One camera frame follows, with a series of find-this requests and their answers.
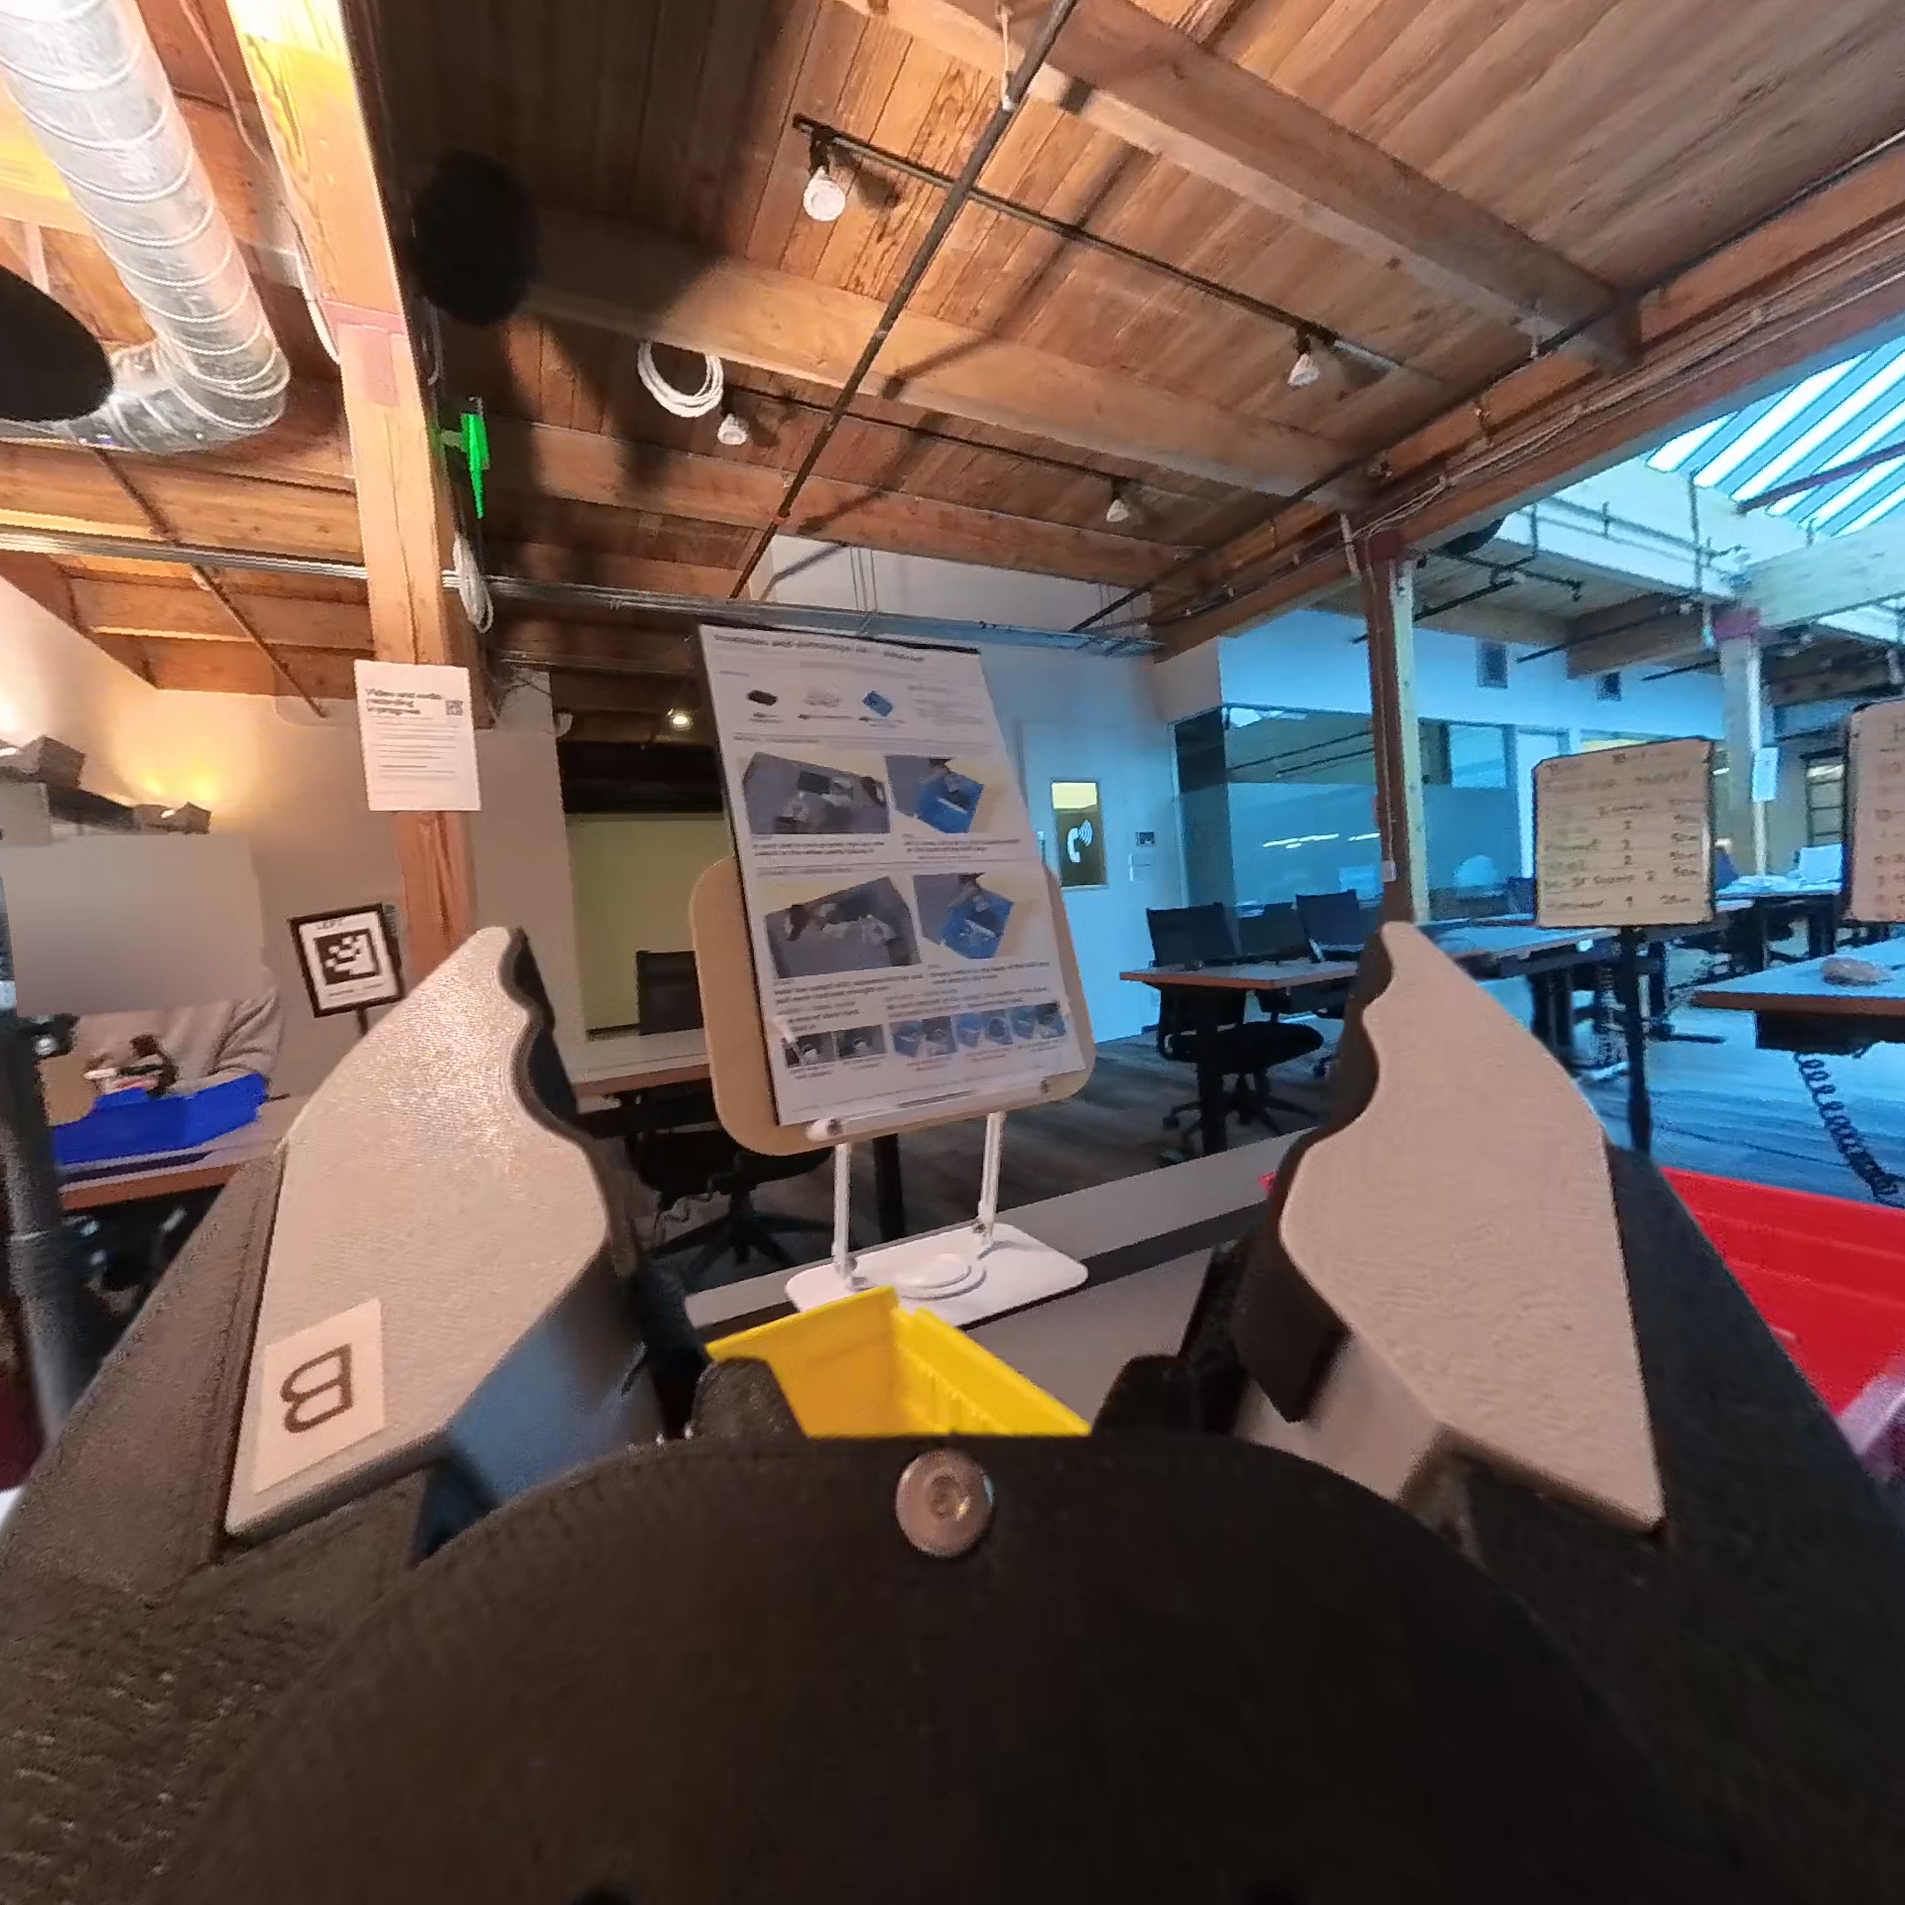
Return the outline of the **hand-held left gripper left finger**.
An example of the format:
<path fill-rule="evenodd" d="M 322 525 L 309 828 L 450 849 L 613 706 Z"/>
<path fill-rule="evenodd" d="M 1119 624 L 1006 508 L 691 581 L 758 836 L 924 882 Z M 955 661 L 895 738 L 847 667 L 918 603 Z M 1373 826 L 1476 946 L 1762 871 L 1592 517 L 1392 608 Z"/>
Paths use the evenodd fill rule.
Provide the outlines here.
<path fill-rule="evenodd" d="M 484 928 L 280 1144 L 225 1531 L 446 1468 L 476 1507 L 684 1430 L 703 1347 L 638 1265 L 629 1162 L 578 1123 L 531 941 Z"/>

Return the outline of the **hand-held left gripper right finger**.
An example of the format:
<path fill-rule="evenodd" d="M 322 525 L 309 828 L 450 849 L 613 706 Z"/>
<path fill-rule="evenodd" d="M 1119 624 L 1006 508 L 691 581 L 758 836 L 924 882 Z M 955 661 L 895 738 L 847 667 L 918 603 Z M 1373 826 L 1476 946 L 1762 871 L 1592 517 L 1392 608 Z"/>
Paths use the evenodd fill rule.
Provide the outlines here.
<path fill-rule="evenodd" d="M 1370 942 L 1326 1115 L 1232 1307 L 1233 1432 L 1404 1507 L 1460 1462 L 1634 1532 L 1664 1516 L 1607 1141 L 1423 929 Z"/>

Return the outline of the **yellow plastic bin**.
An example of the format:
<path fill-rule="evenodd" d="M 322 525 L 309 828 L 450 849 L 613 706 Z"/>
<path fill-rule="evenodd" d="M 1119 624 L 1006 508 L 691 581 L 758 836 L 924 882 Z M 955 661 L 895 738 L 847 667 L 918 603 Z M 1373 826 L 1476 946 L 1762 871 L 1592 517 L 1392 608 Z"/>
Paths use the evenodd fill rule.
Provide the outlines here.
<path fill-rule="evenodd" d="M 762 1362 L 810 1437 L 1084 1437 L 1089 1420 L 952 1323 L 891 1290 L 825 1302 L 725 1338 L 714 1362 Z"/>

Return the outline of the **black framed marker sign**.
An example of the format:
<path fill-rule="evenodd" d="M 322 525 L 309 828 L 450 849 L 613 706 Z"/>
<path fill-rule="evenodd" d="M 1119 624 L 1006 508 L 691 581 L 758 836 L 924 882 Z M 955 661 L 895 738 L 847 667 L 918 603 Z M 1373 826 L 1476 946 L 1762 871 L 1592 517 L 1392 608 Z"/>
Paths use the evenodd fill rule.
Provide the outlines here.
<path fill-rule="evenodd" d="M 388 903 L 289 920 L 309 1008 L 315 1018 L 392 1006 L 405 996 L 398 916 Z"/>

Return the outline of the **blue plastic bin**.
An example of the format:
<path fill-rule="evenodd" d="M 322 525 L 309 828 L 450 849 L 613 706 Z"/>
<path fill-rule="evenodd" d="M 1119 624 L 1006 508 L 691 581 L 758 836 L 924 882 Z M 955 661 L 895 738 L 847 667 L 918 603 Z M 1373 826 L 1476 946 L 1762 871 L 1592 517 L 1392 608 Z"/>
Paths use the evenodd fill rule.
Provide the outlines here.
<path fill-rule="evenodd" d="M 53 1129 L 54 1162 L 64 1171 L 175 1152 L 201 1152 L 210 1141 L 250 1126 L 268 1099 L 256 1073 L 198 1078 L 165 1093 L 120 1086 L 95 1098 L 72 1123 Z"/>

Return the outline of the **red plastic bin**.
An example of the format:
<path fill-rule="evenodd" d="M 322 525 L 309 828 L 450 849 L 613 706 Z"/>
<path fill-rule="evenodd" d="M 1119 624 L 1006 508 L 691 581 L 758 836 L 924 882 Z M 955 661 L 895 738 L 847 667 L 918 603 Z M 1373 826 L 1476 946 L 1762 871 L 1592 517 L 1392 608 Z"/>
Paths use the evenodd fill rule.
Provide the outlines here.
<path fill-rule="evenodd" d="M 1903 1214 L 1669 1168 L 1666 1180 L 1833 1412 L 1903 1374 Z"/>

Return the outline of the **tan wooden display board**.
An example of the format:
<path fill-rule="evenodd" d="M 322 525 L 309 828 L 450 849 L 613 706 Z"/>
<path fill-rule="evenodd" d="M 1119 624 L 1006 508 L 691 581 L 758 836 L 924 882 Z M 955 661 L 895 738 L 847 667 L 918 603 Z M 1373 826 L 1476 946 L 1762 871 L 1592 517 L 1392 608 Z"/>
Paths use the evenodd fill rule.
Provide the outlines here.
<path fill-rule="evenodd" d="M 1096 1066 L 1078 947 L 1056 874 L 1045 871 L 1055 956 L 1061 971 L 1059 1000 L 1080 1047 L 1080 1066 L 1043 1078 L 1011 1077 L 992 1093 L 955 1093 L 948 1099 L 828 1110 L 802 1123 L 777 1117 L 764 1008 L 756 983 L 742 866 L 722 856 L 708 866 L 690 896 L 690 924 L 698 960 L 705 1066 L 722 1124 L 746 1150 L 771 1157 L 814 1152 L 823 1144 L 859 1144 L 886 1135 L 959 1124 L 989 1112 L 1025 1110 L 1075 1098 Z"/>

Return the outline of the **wooden top office desk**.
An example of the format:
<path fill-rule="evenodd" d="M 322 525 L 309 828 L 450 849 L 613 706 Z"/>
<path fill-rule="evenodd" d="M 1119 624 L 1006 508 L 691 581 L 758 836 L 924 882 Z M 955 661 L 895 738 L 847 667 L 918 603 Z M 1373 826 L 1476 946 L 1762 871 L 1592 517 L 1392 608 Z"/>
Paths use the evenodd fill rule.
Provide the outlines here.
<path fill-rule="evenodd" d="M 1903 939 L 1704 987 L 1690 1006 L 1748 1016 L 1753 1046 L 1787 1057 L 1857 1057 L 1903 1046 Z"/>
<path fill-rule="evenodd" d="M 1127 968 L 1119 974 L 1175 1002 L 1179 1025 L 1161 1050 L 1198 1074 L 1198 1133 L 1160 1153 L 1179 1162 L 1224 1152 L 1229 1115 L 1287 1135 L 1280 1117 L 1301 1117 L 1307 1106 L 1271 1086 L 1271 1073 L 1322 1052 L 1321 1032 L 1297 1025 L 1301 1008 L 1347 1004 L 1356 963 L 1346 958 L 1242 960 L 1229 966 L 1179 963 Z"/>

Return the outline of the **black tripod pole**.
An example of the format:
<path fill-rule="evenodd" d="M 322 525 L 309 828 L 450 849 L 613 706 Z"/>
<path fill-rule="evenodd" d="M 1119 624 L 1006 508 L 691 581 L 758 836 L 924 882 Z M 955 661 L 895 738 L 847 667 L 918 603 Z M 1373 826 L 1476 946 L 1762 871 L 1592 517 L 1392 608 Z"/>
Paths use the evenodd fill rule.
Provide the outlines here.
<path fill-rule="evenodd" d="M 2 920 L 2 1177 L 6 1287 L 17 1307 L 40 1440 L 54 1445 L 102 1362 L 83 1261 L 65 1226 L 40 1059 L 72 1052 L 71 1014 L 19 1004 L 17 956 Z"/>

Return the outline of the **handwritten whiteboard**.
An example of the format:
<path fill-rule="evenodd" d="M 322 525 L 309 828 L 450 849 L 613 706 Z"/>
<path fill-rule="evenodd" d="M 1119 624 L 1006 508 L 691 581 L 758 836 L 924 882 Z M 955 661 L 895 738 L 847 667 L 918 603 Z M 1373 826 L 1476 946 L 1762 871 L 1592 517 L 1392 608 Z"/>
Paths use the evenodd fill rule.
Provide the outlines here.
<path fill-rule="evenodd" d="M 1666 934 L 1704 932 L 1719 908 L 1708 736 L 1562 752 L 1538 763 L 1535 920 L 1610 939 L 1627 1129 L 1651 1153 L 1649 1010 L 1643 963 Z"/>
<path fill-rule="evenodd" d="M 1844 911 L 1866 924 L 1901 924 L 1903 699 L 1848 716 L 1844 769 Z"/>

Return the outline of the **white paper notice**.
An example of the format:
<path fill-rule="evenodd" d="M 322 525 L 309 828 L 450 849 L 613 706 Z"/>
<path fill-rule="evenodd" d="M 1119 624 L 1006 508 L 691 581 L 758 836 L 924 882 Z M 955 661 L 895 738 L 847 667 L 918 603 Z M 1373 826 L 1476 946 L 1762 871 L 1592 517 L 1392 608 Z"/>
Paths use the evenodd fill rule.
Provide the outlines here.
<path fill-rule="evenodd" d="M 470 669 L 359 658 L 351 675 L 367 809 L 476 813 Z"/>

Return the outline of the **white display stand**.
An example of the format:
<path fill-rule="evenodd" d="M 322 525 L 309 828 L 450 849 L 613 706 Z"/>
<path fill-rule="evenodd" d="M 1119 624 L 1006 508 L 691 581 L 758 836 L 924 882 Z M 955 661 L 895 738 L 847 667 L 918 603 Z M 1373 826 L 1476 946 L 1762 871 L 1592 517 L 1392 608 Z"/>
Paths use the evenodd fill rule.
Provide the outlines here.
<path fill-rule="evenodd" d="M 1086 1268 L 1003 1220 L 999 1213 L 1010 1109 L 986 1109 L 982 1188 L 974 1220 L 859 1252 L 851 1243 L 851 1157 L 855 1135 L 870 1123 L 823 1117 L 810 1135 L 833 1141 L 831 1253 L 785 1284 L 785 1298 L 813 1313 L 853 1294 L 885 1293 L 908 1310 L 929 1313 L 952 1326 L 976 1326 L 1037 1302 L 1086 1285 Z"/>

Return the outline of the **printed instruction sheet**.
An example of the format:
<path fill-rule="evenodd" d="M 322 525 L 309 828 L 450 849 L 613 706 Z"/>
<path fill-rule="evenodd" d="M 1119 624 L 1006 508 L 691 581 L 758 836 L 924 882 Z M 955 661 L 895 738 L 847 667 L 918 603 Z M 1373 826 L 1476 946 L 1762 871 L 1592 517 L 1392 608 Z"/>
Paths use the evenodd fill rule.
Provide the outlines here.
<path fill-rule="evenodd" d="M 705 626 L 698 652 L 777 1124 L 1068 1093 L 1089 1018 L 979 650 Z"/>

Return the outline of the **green exit sign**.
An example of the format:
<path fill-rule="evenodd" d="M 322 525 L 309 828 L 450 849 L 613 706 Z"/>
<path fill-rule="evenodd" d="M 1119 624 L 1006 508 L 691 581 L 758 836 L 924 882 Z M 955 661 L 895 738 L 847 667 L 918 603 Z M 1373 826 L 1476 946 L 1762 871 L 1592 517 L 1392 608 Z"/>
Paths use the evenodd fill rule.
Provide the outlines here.
<path fill-rule="evenodd" d="M 488 519 L 488 476 L 492 463 L 485 401 L 476 395 L 462 398 L 457 420 L 436 420 L 437 443 L 450 455 L 467 502 L 467 519 L 478 528 Z"/>

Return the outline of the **glass skylight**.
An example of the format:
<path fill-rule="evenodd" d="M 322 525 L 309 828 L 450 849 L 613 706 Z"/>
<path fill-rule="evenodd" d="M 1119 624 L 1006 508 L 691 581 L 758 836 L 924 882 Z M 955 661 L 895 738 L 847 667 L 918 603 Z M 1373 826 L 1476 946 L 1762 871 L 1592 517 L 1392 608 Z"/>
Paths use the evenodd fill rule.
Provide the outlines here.
<path fill-rule="evenodd" d="M 1903 337 L 1848 353 L 1766 397 L 1682 428 L 1644 455 L 1740 514 L 1839 536 L 1903 510 Z"/>

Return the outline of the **black round speaker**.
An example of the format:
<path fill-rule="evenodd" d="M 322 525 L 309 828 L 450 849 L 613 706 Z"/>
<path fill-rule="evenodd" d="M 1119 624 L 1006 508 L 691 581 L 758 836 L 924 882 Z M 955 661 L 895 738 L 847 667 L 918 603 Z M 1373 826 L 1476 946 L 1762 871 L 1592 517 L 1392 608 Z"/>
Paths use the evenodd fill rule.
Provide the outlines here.
<path fill-rule="evenodd" d="M 534 286 L 540 222 L 534 194 L 502 161 L 437 154 L 411 200 L 403 257 L 416 293 L 475 329 L 512 318 Z"/>

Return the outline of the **silver ventilation duct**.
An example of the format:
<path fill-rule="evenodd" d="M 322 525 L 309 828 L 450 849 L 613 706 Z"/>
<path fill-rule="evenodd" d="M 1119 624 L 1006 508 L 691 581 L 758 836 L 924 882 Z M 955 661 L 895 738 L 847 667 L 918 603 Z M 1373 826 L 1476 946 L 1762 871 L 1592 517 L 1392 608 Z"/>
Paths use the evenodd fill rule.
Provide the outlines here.
<path fill-rule="evenodd" d="M 4 2 L 12 104 L 149 324 L 102 353 L 68 414 L 4 395 L 4 437 L 145 455 L 227 449 L 273 428 L 291 365 L 136 3 Z"/>

